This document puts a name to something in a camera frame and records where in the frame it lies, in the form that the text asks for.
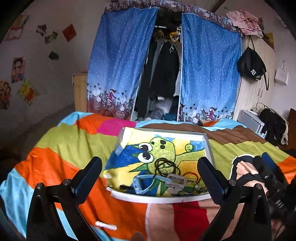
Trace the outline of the white hair clip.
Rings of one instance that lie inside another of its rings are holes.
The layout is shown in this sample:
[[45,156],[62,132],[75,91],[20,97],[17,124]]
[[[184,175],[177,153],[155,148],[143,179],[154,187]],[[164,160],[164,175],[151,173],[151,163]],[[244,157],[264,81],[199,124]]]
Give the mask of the white hair clip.
[[104,223],[102,221],[96,221],[95,225],[100,227],[100,228],[106,228],[109,230],[117,230],[118,226],[117,225],[112,225],[112,224],[108,224],[108,223]]

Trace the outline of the grey hair clip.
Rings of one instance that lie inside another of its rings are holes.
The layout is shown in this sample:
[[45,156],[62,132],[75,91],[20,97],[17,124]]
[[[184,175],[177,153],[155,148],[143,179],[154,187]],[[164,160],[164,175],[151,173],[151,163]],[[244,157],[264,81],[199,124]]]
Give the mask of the grey hair clip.
[[168,174],[165,181],[165,186],[168,188],[168,193],[177,195],[182,192],[186,185],[186,178],[176,174]]

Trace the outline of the black clothes heap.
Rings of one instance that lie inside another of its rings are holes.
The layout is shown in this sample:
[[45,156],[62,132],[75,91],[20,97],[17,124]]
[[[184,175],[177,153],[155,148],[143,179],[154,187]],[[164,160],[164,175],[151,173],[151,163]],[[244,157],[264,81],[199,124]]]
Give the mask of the black clothes heap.
[[288,123],[276,111],[264,108],[259,113],[260,120],[264,123],[263,132],[266,132],[265,139],[277,146],[288,143]]

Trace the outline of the white storage box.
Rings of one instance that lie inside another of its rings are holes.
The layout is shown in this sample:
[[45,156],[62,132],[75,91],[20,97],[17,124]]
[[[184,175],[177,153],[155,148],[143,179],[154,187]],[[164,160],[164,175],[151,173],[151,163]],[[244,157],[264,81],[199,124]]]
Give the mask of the white storage box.
[[248,110],[240,110],[237,121],[244,126],[251,129],[253,132],[258,134],[260,137],[265,138],[267,131],[263,131],[264,122],[260,120],[256,113]]

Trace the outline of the yellow cartoon poster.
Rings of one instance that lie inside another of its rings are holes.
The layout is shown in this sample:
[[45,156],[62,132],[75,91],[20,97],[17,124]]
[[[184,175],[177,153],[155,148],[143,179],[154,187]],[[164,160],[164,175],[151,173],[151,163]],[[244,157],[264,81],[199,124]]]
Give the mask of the yellow cartoon poster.
[[26,79],[23,80],[22,84],[17,91],[18,96],[20,96],[27,104],[32,104],[32,101],[39,94],[37,90],[31,85]]

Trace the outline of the wooden cabinet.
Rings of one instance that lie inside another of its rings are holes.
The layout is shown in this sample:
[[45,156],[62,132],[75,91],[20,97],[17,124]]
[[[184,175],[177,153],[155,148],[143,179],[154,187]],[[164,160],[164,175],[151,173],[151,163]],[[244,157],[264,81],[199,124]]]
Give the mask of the wooden cabinet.
[[74,87],[75,111],[87,112],[87,74],[74,74],[72,85]]

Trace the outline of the right blue wardrobe curtain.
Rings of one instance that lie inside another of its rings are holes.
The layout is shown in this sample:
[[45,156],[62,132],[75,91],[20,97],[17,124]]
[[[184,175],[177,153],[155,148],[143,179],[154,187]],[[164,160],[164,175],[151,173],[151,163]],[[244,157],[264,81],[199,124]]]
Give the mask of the right blue wardrobe curtain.
[[178,121],[232,119],[237,99],[241,37],[197,15],[182,15]]

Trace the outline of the blue wardrobe curtain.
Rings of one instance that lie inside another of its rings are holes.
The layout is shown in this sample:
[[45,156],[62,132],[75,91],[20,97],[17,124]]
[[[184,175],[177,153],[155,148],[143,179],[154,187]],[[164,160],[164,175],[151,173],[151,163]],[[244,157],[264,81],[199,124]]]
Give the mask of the blue wardrobe curtain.
[[178,121],[232,119],[237,99],[241,37],[197,15],[182,15]]
[[157,13],[152,7],[102,15],[88,67],[88,112],[130,120]]

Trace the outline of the anime poster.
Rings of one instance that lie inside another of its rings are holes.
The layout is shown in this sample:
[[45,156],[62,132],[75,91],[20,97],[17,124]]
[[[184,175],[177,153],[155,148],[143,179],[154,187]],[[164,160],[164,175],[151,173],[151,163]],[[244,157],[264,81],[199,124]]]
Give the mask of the anime poster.
[[25,79],[25,57],[17,57],[13,59],[13,65],[11,70],[11,83],[23,81]]

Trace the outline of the hanging dark clothes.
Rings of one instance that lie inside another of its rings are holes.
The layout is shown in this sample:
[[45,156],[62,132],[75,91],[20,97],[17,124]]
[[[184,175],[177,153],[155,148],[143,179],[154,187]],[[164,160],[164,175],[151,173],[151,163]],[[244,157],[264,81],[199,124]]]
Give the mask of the hanging dark clothes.
[[160,8],[140,81],[137,121],[177,118],[182,64],[182,13]]

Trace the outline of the left blue wardrobe curtain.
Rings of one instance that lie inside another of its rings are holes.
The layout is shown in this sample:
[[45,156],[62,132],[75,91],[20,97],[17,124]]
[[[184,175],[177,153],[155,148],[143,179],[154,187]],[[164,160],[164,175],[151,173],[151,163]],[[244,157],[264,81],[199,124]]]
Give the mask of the left blue wardrobe curtain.
[[152,7],[102,15],[88,67],[88,112],[130,120],[157,13]]

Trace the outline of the pink clothes pile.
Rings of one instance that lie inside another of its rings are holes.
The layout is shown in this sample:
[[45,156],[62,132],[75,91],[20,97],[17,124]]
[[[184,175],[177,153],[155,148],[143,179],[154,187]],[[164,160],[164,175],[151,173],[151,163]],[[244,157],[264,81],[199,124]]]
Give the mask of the pink clothes pile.
[[232,21],[235,27],[238,27],[244,35],[254,35],[263,38],[263,32],[259,25],[259,19],[251,13],[239,9],[235,11],[228,11],[227,18]]

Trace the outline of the black drawstring bag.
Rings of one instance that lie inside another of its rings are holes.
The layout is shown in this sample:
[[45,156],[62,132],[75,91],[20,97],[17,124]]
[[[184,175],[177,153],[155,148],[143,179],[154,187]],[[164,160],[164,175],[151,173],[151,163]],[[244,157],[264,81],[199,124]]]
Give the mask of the black drawstring bag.
[[255,51],[252,37],[249,35],[248,45],[241,57],[237,61],[238,72],[249,79],[259,81],[264,78],[265,89],[269,90],[269,77],[266,78],[267,68]]

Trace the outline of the wall photo right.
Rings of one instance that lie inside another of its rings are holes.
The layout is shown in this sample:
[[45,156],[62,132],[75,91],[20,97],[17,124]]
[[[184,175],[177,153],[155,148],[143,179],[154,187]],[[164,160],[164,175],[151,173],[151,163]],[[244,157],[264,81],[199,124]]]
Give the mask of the wall photo right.
[[58,33],[53,31],[52,34],[45,36],[45,44],[49,44],[50,42],[57,39]]

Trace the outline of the wall photo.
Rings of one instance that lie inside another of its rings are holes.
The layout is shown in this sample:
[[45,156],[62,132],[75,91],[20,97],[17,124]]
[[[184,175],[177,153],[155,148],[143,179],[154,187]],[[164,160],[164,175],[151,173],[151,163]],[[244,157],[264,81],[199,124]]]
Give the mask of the wall photo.
[[58,33],[53,31],[52,34],[45,36],[45,44],[49,44],[50,42],[57,39]]
[[46,34],[46,30],[47,30],[47,25],[43,24],[43,25],[38,25],[36,32],[39,33],[42,37],[44,37],[44,35]]

